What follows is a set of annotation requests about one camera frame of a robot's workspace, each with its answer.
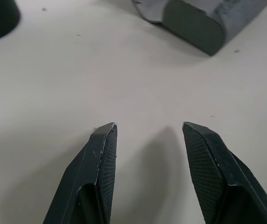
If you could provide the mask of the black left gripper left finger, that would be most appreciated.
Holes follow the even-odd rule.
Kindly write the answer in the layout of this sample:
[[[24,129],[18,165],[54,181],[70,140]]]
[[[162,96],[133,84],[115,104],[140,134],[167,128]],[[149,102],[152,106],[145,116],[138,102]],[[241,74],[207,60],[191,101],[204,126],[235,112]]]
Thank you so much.
[[[108,224],[116,173],[117,125],[97,128],[67,166],[45,224]]]

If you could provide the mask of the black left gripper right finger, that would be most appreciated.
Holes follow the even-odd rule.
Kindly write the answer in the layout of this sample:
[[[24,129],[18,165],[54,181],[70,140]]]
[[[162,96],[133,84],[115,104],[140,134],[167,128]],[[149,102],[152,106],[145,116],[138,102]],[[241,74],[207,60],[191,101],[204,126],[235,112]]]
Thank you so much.
[[[192,183],[207,224],[267,224],[267,193],[211,129],[184,122]]]

